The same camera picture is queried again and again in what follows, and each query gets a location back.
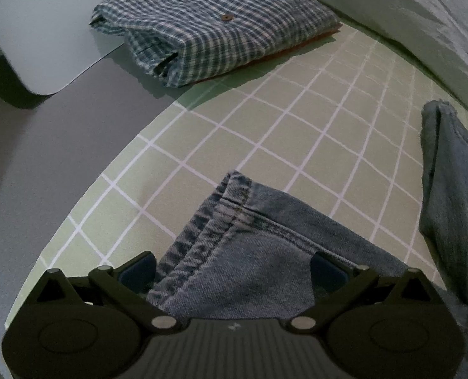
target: white grid line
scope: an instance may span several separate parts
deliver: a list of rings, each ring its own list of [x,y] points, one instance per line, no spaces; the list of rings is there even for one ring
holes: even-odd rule
[[[279,108],[279,107],[277,107],[277,106],[275,106],[275,105],[273,105],[273,107],[277,108],[277,109],[280,110],[280,111],[283,111],[281,108]],[[210,123],[216,123],[215,121],[211,120],[210,118],[208,118],[208,117],[206,117],[206,116],[203,116],[202,114],[200,114],[200,113],[198,113],[198,112],[191,111],[191,113],[194,114],[195,116],[199,117],[199,118],[202,118],[202,119],[205,120],[205,121],[208,121],[208,122],[210,122]],[[292,114],[291,112],[288,112],[287,115],[290,115],[290,116],[293,117],[293,114]],[[320,132],[320,133],[322,132],[322,130],[320,130],[319,128],[315,127],[313,124],[308,123],[308,125],[311,126],[313,129],[315,129],[316,131],[318,131],[318,132]],[[251,139],[245,137],[244,135],[242,135],[242,134],[240,134],[240,133],[238,133],[238,132],[236,132],[236,131],[234,131],[234,130],[232,130],[232,129],[230,129],[230,128],[227,128],[227,127],[225,127],[225,126],[221,126],[220,128],[223,129],[223,130],[225,130],[225,131],[227,131],[227,132],[229,132],[229,133],[231,133],[231,134],[233,134],[233,135],[235,135],[235,136],[237,136],[238,138],[241,138],[241,139],[245,140],[246,142],[248,142],[249,144],[251,144],[251,145],[253,145],[253,146],[257,145],[256,142],[252,141]],[[331,141],[333,141],[333,142],[335,142],[336,144],[338,144],[338,145],[340,145],[341,147],[343,147],[345,150],[347,150],[347,151],[349,151],[350,153],[352,153],[353,155],[355,155],[356,157],[359,156],[359,153],[357,153],[357,152],[355,152],[355,151],[349,149],[346,145],[344,145],[343,143],[341,143],[340,141],[338,141],[338,140],[335,139],[334,137],[331,137],[331,135],[325,134],[325,136],[326,136],[328,139],[330,139]],[[168,157],[174,159],[176,162],[179,162],[179,159],[178,159],[178,158],[170,156],[170,154],[167,153],[167,151],[165,151],[165,150],[163,150],[163,149],[161,149],[161,148],[159,148],[159,149],[160,149],[163,153],[165,153]],[[293,164],[293,163],[287,161],[287,160],[286,160],[285,158],[283,158],[283,157],[280,157],[278,154],[276,154],[276,153],[274,153],[273,151],[271,151],[271,150],[265,148],[263,145],[260,145],[260,146],[259,146],[259,149],[262,150],[262,151],[264,151],[265,153],[267,153],[267,154],[269,154],[269,155],[275,157],[276,159],[280,160],[281,162],[287,164],[289,167],[291,167],[291,168],[293,168],[293,169],[295,169],[295,170],[298,169],[298,167],[297,167],[295,164]],[[381,175],[382,177],[384,177],[387,181],[390,181],[390,180],[391,180],[391,178],[390,178],[388,175],[386,175],[386,174],[384,174],[383,172],[381,172],[377,167],[375,167],[375,165],[374,165],[373,163],[369,162],[366,158],[362,157],[362,161],[365,162],[367,165],[369,165],[372,169],[374,169],[377,173],[379,173],[379,175]],[[214,182],[213,182],[212,180],[210,180],[209,178],[204,177],[203,179],[206,180],[206,181],[208,181],[208,182],[210,182],[210,183],[212,183],[212,184],[214,184]],[[407,196],[409,196],[412,200],[414,200],[414,201],[417,202],[417,203],[421,203],[420,200],[418,200],[415,196],[413,196],[412,194],[410,194],[407,190],[405,190],[405,189],[404,189],[403,187],[401,187],[399,184],[394,183],[394,185],[395,185],[395,187],[399,188],[400,191],[404,192]]]
[[[267,101],[262,100],[262,99],[260,99],[260,98],[256,98],[256,100],[259,101],[259,102],[262,102],[262,103],[264,103],[264,104],[266,104],[266,105],[268,105],[268,106],[270,106],[270,107],[276,108],[276,109],[279,110],[279,111],[282,111],[282,112],[284,111],[283,108],[280,108],[280,107],[278,107],[278,106],[276,106],[276,105],[273,105],[273,104],[271,104],[270,102],[267,102]],[[365,120],[364,118],[362,118],[361,116],[357,115],[357,114],[354,113],[353,111],[347,110],[347,109],[344,108],[344,107],[343,107],[343,111],[347,112],[349,115],[351,115],[352,117],[356,118],[357,120],[359,120],[359,121],[361,121],[361,122],[363,122],[363,123],[366,123],[368,126],[372,126],[373,131],[375,131],[377,134],[379,134],[382,138],[384,138],[386,141],[388,141],[388,142],[389,142],[391,145],[393,145],[394,147],[399,148],[400,145],[395,144],[394,142],[392,142],[392,140],[391,140],[389,137],[387,137],[387,136],[384,135],[382,132],[380,132],[379,130],[377,130],[376,127],[374,127],[374,123],[373,123],[373,122],[369,122],[369,121]],[[318,131],[318,132],[322,132],[322,131],[323,131],[322,129],[320,129],[320,128],[316,127],[315,125],[313,125],[312,123],[306,121],[304,118],[298,117],[297,115],[295,115],[295,114],[292,113],[292,112],[287,112],[287,115],[289,115],[289,116],[291,116],[291,117],[294,117],[295,119],[297,119],[297,120],[299,120],[299,121],[305,123],[306,125],[308,125],[309,127],[313,128],[314,130],[316,130],[316,131]],[[331,136],[328,135],[328,134],[326,134],[326,136],[327,136],[329,139],[331,139],[332,141],[334,141],[334,142],[338,143],[339,145],[341,145],[343,148],[345,148],[345,149],[347,149],[348,151],[350,151],[351,153],[354,153],[354,154],[358,155],[358,153],[356,153],[355,151],[352,151],[351,149],[347,148],[346,145],[342,144],[342,143],[339,142],[337,139],[331,137]],[[412,159],[415,163],[417,163],[418,165],[420,165],[420,167],[423,167],[423,164],[422,164],[421,162],[419,162],[415,157],[412,157],[410,154],[408,154],[404,149],[402,150],[402,153],[403,153],[405,156],[407,156],[407,157],[409,157],[410,159]]]
[[[73,224],[74,228],[78,230],[78,234],[83,237],[83,239],[86,241],[86,243],[95,251],[97,255],[99,255],[100,264],[106,264],[109,266],[112,266],[112,263],[107,260],[107,258],[104,256],[104,254],[99,251],[99,249],[94,245],[94,243],[90,240],[90,238],[84,233],[83,229],[79,228],[79,225],[76,223],[76,221],[72,218],[72,216],[68,215],[67,218],[69,219],[70,223]]]
[[[104,178],[110,185],[112,185],[113,189],[118,191],[119,194],[121,196],[123,196],[123,198],[125,198],[128,202],[131,203],[131,205],[133,205],[135,208],[137,208],[137,210],[139,211],[139,213],[141,213],[142,215],[146,216],[146,218],[148,218],[150,221],[152,221],[157,227],[159,227],[162,231],[164,231],[167,235],[169,235],[170,237],[172,238],[176,238],[176,235],[174,234],[174,232],[172,232],[169,228],[167,228],[165,225],[163,225],[159,220],[157,220],[157,218],[155,218],[153,215],[151,215],[150,213],[146,212],[145,210],[143,210],[142,206],[139,205],[136,201],[134,201],[124,190],[122,190],[117,184],[113,183],[106,175],[104,175],[103,173],[101,174],[102,178]],[[108,252],[108,254],[106,254],[106,257],[109,257],[111,255],[112,252]]]
[[[341,44],[339,49],[329,58],[329,60],[324,64],[322,68],[318,71],[318,73],[313,77],[313,79],[308,83],[308,85],[300,92],[300,94],[290,103],[290,105],[281,113],[281,115],[277,118],[277,120],[274,122],[274,124],[267,130],[267,132],[262,136],[262,138],[257,142],[257,145],[253,147],[253,149],[248,153],[248,155],[239,163],[237,166],[237,170],[241,170],[241,168],[246,164],[246,162],[252,157],[252,155],[257,151],[258,148],[260,148],[260,145],[265,141],[265,139],[273,132],[273,130],[278,126],[278,124],[283,120],[284,116],[290,112],[292,107],[295,105],[295,103],[304,95],[306,90],[313,85],[313,83],[316,81],[316,79],[321,75],[323,70],[334,60],[336,57],[337,53],[339,50],[341,50],[344,45],[347,44],[348,41],[350,41],[355,35],[357,34],[356,32],[353,32],[351,35],[348,35],[347,39],[345,42]]]
[[[414,79],[415,79],[415,75],[416,75],[416,71],[414,72],[413,74],[413,81],[412,81],[412,86],[413,86],[413,92],[414,92]],[[431,92],[434,92],[434,88],[435,88],[435,85],[434,85],[434,82],[431,81],[430,82],[430,91]],[[408,258],[409,258],[409,255],[411,254],[411,252],[414,252],[413,250],[413,245],[415,243],[415,236],[416,236],[416,233],[418,232],[418,225],[420,223],[420,214],[422,213],[422,204],[420,203],[419,204],[419,207],[420,209],[418,210],[418,215],[417,215],[417,218],[416,218],[416,224],[415,224],[415,228],[413,229],[413,234],[411,236],[411,241],[409,243],[409,248],[408,248],[408,252],[406,253],[406,257],[404,258],[404,262],[407,262],[408,261]]]
[[[201,118],[204,118],[206,121],[210,121],[210,122],[214,122],[213,120],[210,120],[209,118],[205,117],[205,116],[202,116],[201,114],[193,111],[195,113],[195,115],[197,115],[198,117],[201,117]],[[246,142],[252,144],[252,145],[255,145],[256,143],[252,140],[250,140],[249,138],[246,138],[244,135],[242,134],[239,134],[238,132],[234,131],[234,130],[231,130],[229,128],[226,128],[224,126],[220,127],[221,129],[227,131],[227,132],[230,132],[231,134],[233,135],[236,135],[237,137],[241,138],[241,139],[244,139]],[[260,149],[261,151],[264,151],[266,152],[267,154],[275,157],[276,159],[280,160],[281,162],[285,163],[286,165],[288,165],[289,167],[293,168],[294,170],[298,170],[298,167],[294,164],[292,164],[291,162],[287,161],[286,159],[284,159],[283,157],[280,157],[279,155],[273,153],[272,151],[268,150],[267,148],[263,147],[263,146],[260,146],[258,149]],[[364,161],[366,163],[368,163],[369,165],[372,166],[373,169],[375,169],[377,172],[380,173],[380,175],[383,175],[384,177],[387,178],[387,180],[390,180],[389,177],[387,177],[386,175],[384,175],[382,172],[380,172],[376,167],[374,167],[369,161],[365,160]],[[333,190],[331,190],[329,187],[327,187],[326,185],[322,184],[320,181],[316,180],[314,177],[312,177],[311,175],[307,174],[306,172],[301,172],[301,175],[303,175],[304,177],[306,177],[307,179],[309,179],[310,181],[312,181],[313,183],[315,183],[316,185],[320,186],[321,188],[323,188],[324,190],[330,192],[332,195],[334,195],[336,198],[339,198],[339,194]],[[394,183],[394,185],[402,192],[404,192],[407,196],[409,196],[410,198],[412,198],[413,200],[415,200],[417,203],[421,203],[419,202],[414,196],[412,196],[408,191],[406,191],[404,188],[400,187],[400,185],[398,185],[397,183]],[[349,202],[348,200],[343,200],[343,202],[348,206],[350,207],[352,210],[354,210],[356,213],[358,213],[359,215],[361,215],[363,218],[365,218],[366,220],[368,220],[370,223],[372,223],[373,225],[376,224],[376,220],[374,220],[373,218],[371,218],[370,216],[366,215],[365,213],[363,213],[361,210],[359,210],[355,205],[353,205],[351,202]],[[405,248],[408,248],[409,245],[404,242],[402,239],[400,239],[398,236],[394,235],[389,229],[385,228],[384,226],[379,226],[379,229],[385,231],[390,237],[392,237],[393,239],[395,239],[397,242],[399,242],[400,244],[402,244]],[[420,253],[414,251],[413,252],[417,257],[419,257],[424,263],[426,263],[427,265],[429,265],[430,267],[434,267],[434,264],[429,262],[425,257],[423,257],[422,255],[420,255]]]
[[[303,162],[301,163],[301,165],[299,166],[298,170],[295,172],[294,176],[291,178],[290,182],[286,185],[286,187],[284,188],[284,191],[285,192],[288,192],[288,190],[291,188],[291,186],[294,184],[294,182],[297,180],[297,178],[299,177],[299,174],[301,174],[303,172],[303,169],[304,167],[306,166],[306,164],[309,162],[311,156],[313,155],[313,153],[315,152],[316,148],[318,148],[318,145],[320,144],[321,140],[323,139],[323,137],[326,135],[328,129],[330,128],[330,126],[332,125],[334,119],[336,118],[337,114],[339,114],[339,111],[341,109],[343,109],[343,103],[346,101],[346,98],[348,98],[349,96],[349,93],[351,92],[351,90],[353,89],[353,86],[355,85],[355,83],[357,82],[357,79],[359,78],[359,76],[362,74],[362,70],[364,69],[364,65],[366,64],[367,62],[367,59],[370,57],[371,53],[373,52],[374,48],[376,47],[376,44],[378,44],[377,41],[374,42],[374,44],[372,44],[372,46],[370,47],[369,49],[369,52],[366,54],[366,58],[364,58],[363,62],[362,62],[362,65],[360,66],[360,68],[358,69],[358,72],[356,74],[356,76],[353,78],[353,81],[351,82],[351,84],[349,85],[346,93],[344,94],[341,102],[339,103],[339,105],[337,106],[336,110],[334,111],[334,113],[332,114],[331,116],[331,119],[329,120],[329,122],[327,123],[327,125],[325,126],[325,128],[323,129],[321,135],[318,137],[318,139],[315,141],[315,143],[313,144],[313,147],[311,147],[310,151],[308,152],[308,154],[306,155],[306,157],[304,158]]]
[[[174,160],[178,164],[183,164],[183,161],[181,161],[178,158],[174,157],[174,155],[172,155],[171,153],[168,153],[165,149],[160,148],[158,145],[153,144],[151,147],[158,150],[158,151],[160,151],[162,154],[164,154],[165,156],[167,156],[170,159]],[[213,187],[218,186],[218,184],[215,181],[213,181],[212,179],[209,179],[206,175],[201,174],[195,168],[190,167],[190,165],[183,164],[183,168],[185,168],[185,169],[189,170],[190,172],[192,172],[193,174],[197,175],[197,177],[199,177],[200,179],[203,179],[206,182],[210,183]]]
[[[413,92],[414,92],[415,73],[416,73],[415,68],[413,68],[413,74],[412,74],[412,77],[411,77],[411,94],[410,94],[411,98],[413,97]],[[409,120],[410,111],[411,110],[408,109],[406,120]],[[403,133],[402,133],[401,145],[399,147],[399,152],[397,153],[397,160],[396,160],[396,165],[395,165],[396,167],[395,167],[395,170],[394,170],[394,174],[392,175],[392,178],[391,178],[391,181],[390,181],[390,184],[389,184],[388,192],[386,193],[385,200],[383,202],[383,205],[381,206],[380,214],[378,215],[378,219],[377,219],[376,224],[374,226],[374,230],[372,231],[371,238],[370,238],[371,240],[374,239],[374,236],[376,235],[377,230],[380,228],[381,219],[383,218],[386,206],[388,205],[388,202],[389,202],[389,199],[390,199],[390,195],[392,194],[392,189],[393,189],[394,184],[395,184],[395,177],[397,175],[397,170],[399,169],[399,163],[400,163],[400,160],[401,160],[402,148],[404,147],[404,141],[406,140],[406,133],[407,133],[407,125],[404,126],[404,130],[403,130]],[[418,202],[418,206],[421,208],[422,204],[420,202]],[[410,245],[408,252],[411,252],[411,250],[412,250],[412,246]],[[408,256],[409,256],[409,253],[404,258],[405,263],[408,260]]]
[[[337,75],[335,75],[335,74],[333,74],[333,73],[331,73],[331,72],[329,72],[329,71],[327,71],[327,70],[324,70],[324,72],[325,72],[326,74],[328,74],[330,77],[334,78],[335,80],[338,80],[339,82],[341,82],[341,83],[343,83],[343,84],[347,84],[347,85],[350,85],[350,84],[351,84],[350,82],[348,82],[348,81],[342,79],[341,77],[338,77]],[[301,85],[301,84],[299,84],[299,83],[297,83],[297,82],[295,82],[295,81],[293,81],[293,80],[291,80],[291,79],[289,79],[289,78],[283,77],[282,75],[278,75],[278,74],[275,74],[275,73],[273,73],[273,72],[270,72],[270,73],[274,74],[275,77],[278,77],[278,78],[280,78],[281,80],[285,80],[285,81],[290,82],[290,83],[293,83],[294,85],[297,85],[297,86],[299,86],[299,87],[301,87],[301,88],[305,88],[304,85]],[[378,85],[383,85],[383,86],[386,86],[387,83],[390,83],[390,79],[393,78],[393,77],[391,77],[391,78],[387,79],[387,81],[386,81],[385,83],[380,83],[379,81],[376,81],[374,78],[371,78],[370,76],[368,76],[368,75],[366,75],[366,74],[363,74],[363,76],[366,77],[366,78],[369,78],[370,80],[372,80],[373,82],[377,83]],[[377,100],[372,94],[369,94],[368,92],[362,90],[362,89],[359,88],[359,87],[354,87],[354,90],[359,91],[359,92],[361,92],[362,94],[368,95],[369,97],[373,98],[373,100],[375,100],[376,102],[380,102],[380,100]],[[312,93],[312,94],[314,94],[314,95],[318,95],[318,96],[320,96],[320,97],[322,97],[322,98],[324,98],[324,99],[326,99],[326,100],[332,102],[333,104],[336,104],[336,105],[337,105],[337,102],[335,102],[334,100],[328,98],[327,96],[323,95],[322,93],[316,92],[316,91],[312,90],[311,88],[307,88],[307,91],[310,92],[310,93]],[[397,97],[400,97],[400,98],[403,99],[404,101],[408,102],[408,106],[409,106],[410,108],[413,107],[413,106],[411,105],[411,102],[407,100],[407,97],[404,97],[404,96],[398,94],[398,93],[395,92],[395,91],[390,91],[390,92],[391,92],[393,95],[396,95]],[[390,115],[396,117],[399,121],[401,121],[402,123],[408,125],[409,128],[411,128],[412,130],[418,132],[418,130],[417,130],[416,128],[414,128],[412,125],[410,125],[410,123],[409,123],[408,121],[406,121],[404,118],[402,118],[402,117],[400,117],[399,115],[397,115],[395,112],[393,112],[392,110],[390,110],[389,108],[387,108],[384,104],[381,104],[381,106],[382,106],[382,107],[385,109],[385,111],[388,112]],[[364,118],[358,116],[358,115],[355,114],[354,112],[349,111],[349,110],[346,110],[346,111],[350,112],[352,115],[356,116],[357,118],[361,119],[362,121],[366,121]]]
[[[48,265],[46,264],[46,261],[44,260],[44,258],[43,258],[41,255],[39,255],[39,260],[40,260],[41,263],[44,265],[44,267],[45,267],[46,269],[48,269]]]
[[[214,84],[212,85],[211,87],[209,87],[207,90],[205,90],[201,95],[199,95],[194,103],[197,103],[198,101],[200,101],[201,98],[203,98],[204,95],[206,95],[208,92],[210,92],[214,87],[216,87],[217,84]],[[178,115],[176,115],[169,123],[167,123],[167,125],[165,125],[164,128],[162,128],[160,130],[160,132],[155,135],[155,137],[152,139],[153,142],[155,142],[160,136],[162,136],[184,113],[186,112],[186,110],[182,110]],[[113,184],[116,184],[119,179],[129,170],[130,167],[132,167],[132,165],[134,165],[134,163],[137,161],[137,159],[139,159],[139,157],[141,155],[143,155],[147,150],[149,149],[149,144],[146,144],[146,146],[144,148],[142,148],[142,150],[140,150],[136,156],[134,158],[132,158],[130,160],[130,162],[122,169],[122,171],[118,174],[118,176],[114,179],[113,181]],[[90,215],[92,214],[92,212],[98,207],[98,205],[102,202],[102,200],[106,197],[106,195],[112,190],[112,186],[111,185],[108,185],[107,189],[101,194],[101,196],[93,203],[93,205],[90,207],[90,209],[86,212],[85,216],[83,217],[83,219],[80,221],[79,224],[77,224],[77,226],[75,226],[75,229],[73,231],[73,233],[70,235],[70,237],[67,239],[67,241],[65,242],[64,245],[62,245],[62,247],[60,247],[60,249],[58,250],[58,252],[55,254],[55,256],[53,257],[53,259],[51,260],[50,264],[48,265],[49,268],[52,268],[53,265],[55,264],[55,262],[58,260],[58,258],[60,257],[60,255],[64,252],[64,250],[69,246],[70,242],[74,239],[74,237],[78,234],[79,230],[82,229],[84,223],[86,222],[86,220],[90,217]]]
[[[334,205],[334,207],[333,207],[333,209],[331,211],[331,214],[330,214],[331,218],[334,217],[334,214],[336,213],[337,209],[339,208],[339,204],[341,203],[341,201],[343,201],[344,194],[346,193],[346,191],[348,190],[350,184],[352,183],[353,177],[357,173],[358,167],[360,166],[360,163],[362,162],[362,159],[364,157],[364,152],[367,149],[367,143],[369,142],[369,138],[371,137],[373,127],[374,127],[374,125],[376,123],[376,120],[378,118],[378,114],[380,113],[381,103],[383,102],[383,99],[385,98],[386,90],[388,89],[388,83],[390,81],[390,77],[392,76],[392,72],[394,70],[394,67],[395,67],[395,56],[392,59],[392,64],[391,64],[390,69],[389,69],[388,81],[387,81],[387,83],[385,84],[385,86],[383,88],[383,92],[381,93],[381,98],[380,98],[380,101],[378,102],[378,107],[376,108],[376,112],[374,113],[374,117],[372,119],[372,124],[370,125],[369,130],[367,131],[367,136],[366,136],[366,138],[364,140],[364,144],[362,145],[362,149],[361,149],[361,151],[360,151],[360,153],[359,153],[359,155],[357,157],[357,160],[355,161],[355,165],[353,166],[352,172],[349,174],[348,180],[346,181],[346,184],[344,185],[341,193],[339,194],[339,198],[337,199],[336,204]]]

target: folded shirt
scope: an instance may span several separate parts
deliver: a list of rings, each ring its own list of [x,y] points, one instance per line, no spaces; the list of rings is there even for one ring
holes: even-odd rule
[[[317,0],[103,0],[91,27],[121,35],[167,87],[221,75],[339,26]]]

